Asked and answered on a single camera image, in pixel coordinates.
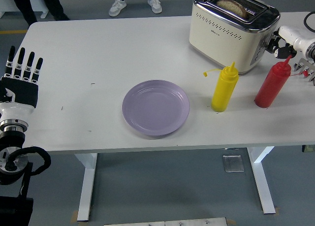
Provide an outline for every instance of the white table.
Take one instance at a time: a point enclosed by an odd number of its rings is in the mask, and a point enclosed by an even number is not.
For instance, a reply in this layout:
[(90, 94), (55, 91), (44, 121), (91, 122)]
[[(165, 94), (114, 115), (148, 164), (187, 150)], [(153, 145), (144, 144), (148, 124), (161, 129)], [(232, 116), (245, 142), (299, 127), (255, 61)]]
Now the white table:
[[(301, 26), (306, 14), (282, 13), (279, 26)], [(40, 22), (27, 32), (21, 47), (44, 63), (25, 146), (74, 153), (85, 164), (79, 221), (89, 216), (95, 153), (247, 147), (264, 213), (274, 213), (261, 160), (274, 146), (315, 144), (315, 87), (302, 76), (290, 77), (270, 108), (255, 105), (279, 62), (267, 52), (240, 77), (227, 110), (214, 112), (219, 73), (202, 73), (218, 66), (193, 49), (189, 29), (190, 16)], [(152, 79), (177, 84), (190, 100), (184, 125), (163, 137), (139, 134), (122, 115), (126, 93)]]

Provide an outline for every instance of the mustard bottle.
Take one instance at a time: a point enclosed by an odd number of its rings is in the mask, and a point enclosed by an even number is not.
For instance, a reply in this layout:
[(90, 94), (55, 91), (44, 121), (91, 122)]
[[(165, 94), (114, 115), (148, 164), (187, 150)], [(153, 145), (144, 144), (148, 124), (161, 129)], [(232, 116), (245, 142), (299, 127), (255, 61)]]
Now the mustard bottle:
[(223, 112), (230, 101), (235, 85), (238, 81), (238, 70), (231, 66), (223, 68), (220, 72), (215, 92), (212, 97), (211, 107), (216, 112)]

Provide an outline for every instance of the robot finger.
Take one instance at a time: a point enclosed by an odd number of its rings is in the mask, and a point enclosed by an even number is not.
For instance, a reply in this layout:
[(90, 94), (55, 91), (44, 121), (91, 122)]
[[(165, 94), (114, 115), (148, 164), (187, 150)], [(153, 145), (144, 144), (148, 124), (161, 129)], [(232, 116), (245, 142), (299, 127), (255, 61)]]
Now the robot finger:
[(10, 52), (9, 52), (9, 56), (8, 56), (8, 60), (7, 60), (6, 65), (5, 65), (4, 77), (11, 77), (14, 53), (15, 53), (15, 47), (11, 46), (11, 49), (10, 49)]
[(30, 80), (30, 75), (31, 75), (31, 69), (32, 69), (34, 56), (35, 56), (35, 53), (32, 51), (30, 53), (30, 56), (29, 56), (26, 68), (25, 68), (25, 70), (23, 72), (23, 79), (22, 80), (25, 81), (25, 82), (28, 82)]
[(31, 77), (31, 82), (34, 84), (37, 84), (37, 82), (38, 82), (39, 72), (40, 72), (40, 68), (41, 68), (42, 64), (43, 64), (43, 59), (39, 58), (37, 61), (37, 64), (36, 64), (35, 71)]
[(22, 64), (23, 64), (24, 55), (25, 55), (25, 48), (22, 47), (21, 50), (20, 50), (18, 62), (17, 62), (16, 66), (15, 66), (15, 69), (14, 69), (13, 78), (15, 78), (15, 79), (20, 79), (21, 78)]

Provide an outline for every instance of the bread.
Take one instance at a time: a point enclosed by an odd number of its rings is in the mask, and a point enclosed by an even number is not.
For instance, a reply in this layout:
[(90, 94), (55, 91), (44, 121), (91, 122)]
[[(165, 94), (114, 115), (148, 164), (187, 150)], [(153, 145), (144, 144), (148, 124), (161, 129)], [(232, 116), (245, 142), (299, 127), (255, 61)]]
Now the bread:
[(217, 2), (217, 6), (230, 11), (230, 12), (240, 16), (241, 18), (244, 18), (244, 19), (247, 18), (247, 12), (244, 9), (244, 7), (240, 3), (238, 3), (234, 0), (220, 0)]

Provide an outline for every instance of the cable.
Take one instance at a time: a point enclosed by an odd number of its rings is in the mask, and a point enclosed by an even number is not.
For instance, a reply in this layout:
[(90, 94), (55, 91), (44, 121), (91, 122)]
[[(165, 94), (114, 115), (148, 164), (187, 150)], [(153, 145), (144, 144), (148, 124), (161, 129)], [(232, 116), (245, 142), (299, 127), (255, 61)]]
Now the cable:
[(43, 172), (45, 169), (47, 169), (50, 164), (51, 164), (51, 158), (50, 155), (42, 148), (37, 147), (37, 146), (31, 146), (23, 149), (16, 150), (15, 152), (12, 152), (7, 159), (7, 163), (5, 165), (5, 169), (8, 170), (14, 170), (16, 168), (14, 161), (15, 158), (20, 156), (20, 155), (25, 155), (29, 153), (38, 153), (43, 159), (44, 159), (44, 164), (40, 166), (37, 170), (31, 173), (31, 176), (38, 175), (41, 172)]
[(310, 17), (312, 14), (315, 14), (315, 11), (310, 12), (308, 15), (306, 15), (306, 17), (304, 18), (304, 25), (305, 25), (305, 27), (306, 27), (308, 30), (310, 30), (311, 32), (315, 32), (315, 30), (314, 30), (313, 28), (311, 28), (311, 27), (307, 24), (307, 22), (306, 22), (306, 20), (308, 19), (308, 17)]

